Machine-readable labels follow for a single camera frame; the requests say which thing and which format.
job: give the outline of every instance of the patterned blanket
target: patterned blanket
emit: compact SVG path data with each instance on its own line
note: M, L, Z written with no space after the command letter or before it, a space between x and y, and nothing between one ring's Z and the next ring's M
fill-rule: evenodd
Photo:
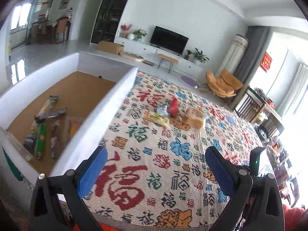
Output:
M170 117L171 128L142 119L161 103L179 99L179 113L198 107L203 131ZM204 152L215 146L233 164L249 164L261 142L250 123L189 90L139 72L100 145L108 161L84 198L98 221L122 230L207 226L228 202L208 168Z

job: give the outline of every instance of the tv stand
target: tv stand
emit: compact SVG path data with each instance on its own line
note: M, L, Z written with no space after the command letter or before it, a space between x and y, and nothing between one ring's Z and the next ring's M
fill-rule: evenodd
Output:
M125 46L125 51L132 52L137 55L141 55L145 60L153 62L154 64L159 64L161 59L158 57L159 54L169 56L170 58L178 60L179 64L173 66L173 71L181 75L188 76L195 81L200 78L201 82L204 82L204 71L202 67L197 66L191 61L187 61L184 58L180 57L178 54L173 54L163 48L154 46L150 43L144 43L140 41L129 40L122 37L115 37L115 43L119 43ZM161 66L169 69L170 62L163 62Z

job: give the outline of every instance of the red flowers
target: red flowers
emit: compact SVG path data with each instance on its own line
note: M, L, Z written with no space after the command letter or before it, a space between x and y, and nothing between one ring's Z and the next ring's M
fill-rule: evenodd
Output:
M132 24L130 24L130 25L128 25L128 26L127 26L126 24L121 25L121 30L123 30L123 31L128 31L128 30L131 29L132 26L133 26Z

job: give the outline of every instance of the television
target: television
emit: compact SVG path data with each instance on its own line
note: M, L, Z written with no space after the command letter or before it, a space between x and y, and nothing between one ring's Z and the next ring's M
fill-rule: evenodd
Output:
M181 55L187 41L188 38L185 36L156 26L150 43Z

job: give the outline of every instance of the metal screw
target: metal screw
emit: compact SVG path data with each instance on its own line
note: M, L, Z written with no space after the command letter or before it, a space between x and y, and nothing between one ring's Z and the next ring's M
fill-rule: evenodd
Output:
M247 171L244 170L244 169L240 169L239 174L242 175L242 176L245 176L245 175L247 175Z
M68 171L65 172L67 176L72 176L74 173L75 173L75 170L73 169L69 169Z
M268 173L267 176L270 178L270 179L275 179L275 176L271 173Z
M41 180L41 179L44 179L45 178L45 174L40 174L39 176L38 176L38 178Z

